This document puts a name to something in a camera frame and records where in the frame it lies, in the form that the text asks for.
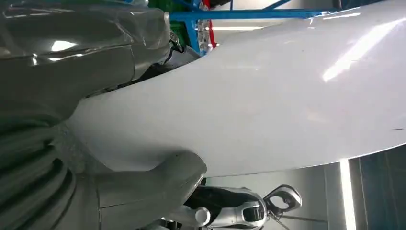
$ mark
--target gray plastic wrap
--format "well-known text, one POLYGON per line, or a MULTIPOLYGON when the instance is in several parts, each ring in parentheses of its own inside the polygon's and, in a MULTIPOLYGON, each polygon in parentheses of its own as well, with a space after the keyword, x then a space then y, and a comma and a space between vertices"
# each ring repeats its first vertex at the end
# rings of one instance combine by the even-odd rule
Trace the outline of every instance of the gray plastic wrap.
POLYGON ((0 60, 26 58, 27 65, 38 66, 127 48, 134 71, 126 80, 133 80, 169 55, 169 17, 145 1, 7 1, 1 11, 0 60))

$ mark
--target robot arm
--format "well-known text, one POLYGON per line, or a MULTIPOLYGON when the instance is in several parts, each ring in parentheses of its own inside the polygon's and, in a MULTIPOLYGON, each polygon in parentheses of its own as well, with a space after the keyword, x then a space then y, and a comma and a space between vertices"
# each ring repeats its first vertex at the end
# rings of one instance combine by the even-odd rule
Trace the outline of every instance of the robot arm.
POLYGON ((206 171, 194 153, 148 172, 75 175, 51 131, 81 98, 167 58, 164 13, 30 1, 1 12, 0 229, 133 230, 181 206, 206 171))

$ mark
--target glossy white surface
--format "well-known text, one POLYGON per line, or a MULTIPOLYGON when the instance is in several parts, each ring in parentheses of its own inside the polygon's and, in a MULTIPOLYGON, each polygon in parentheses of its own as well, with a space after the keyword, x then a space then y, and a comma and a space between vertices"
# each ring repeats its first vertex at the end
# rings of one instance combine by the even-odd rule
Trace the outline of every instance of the glossy white surface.
POLYGON ((207 176, 305 167, 406 142, 406 1, 244 32, 180 69, 84 100, 69 121, 114 170, 190 149, 207 176))

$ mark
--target blue steel frame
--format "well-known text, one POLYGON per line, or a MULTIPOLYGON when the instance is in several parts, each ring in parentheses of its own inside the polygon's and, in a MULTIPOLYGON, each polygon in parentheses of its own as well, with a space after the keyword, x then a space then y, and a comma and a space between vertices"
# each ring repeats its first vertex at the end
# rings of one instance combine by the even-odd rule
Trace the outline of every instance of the blue steel frame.
POLYGON ((201 0, 192 0, 192 3, 184 0, 173 1, 181 3, 191 10, 190 12, 173 12, 169 18, 172 21, 185 22, 191 47, 197 52, 200 50, 197 42, 196 21, 200 19, 309 18, 331 11, 331 9, 275 9, 291 0, 280 0, 262 10, 233 10, 233 0, 231 0, 229 11, 202 11, 199 9, 201 0))

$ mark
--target green object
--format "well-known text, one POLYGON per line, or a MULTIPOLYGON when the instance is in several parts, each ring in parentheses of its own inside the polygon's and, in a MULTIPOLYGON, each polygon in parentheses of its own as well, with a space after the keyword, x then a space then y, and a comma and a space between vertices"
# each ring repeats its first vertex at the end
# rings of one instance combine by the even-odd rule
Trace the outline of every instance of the green object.
MULTIPOLYGON (((173 2, 172 0, 149 0, 148 7, 159 8, 165 12, 188 11, 188 8, 182 4, 173 2)), ((185 23, 170 22, 170 29, 178 36, 182 46, 189 45, 190 40, 186 31, 185 23)))

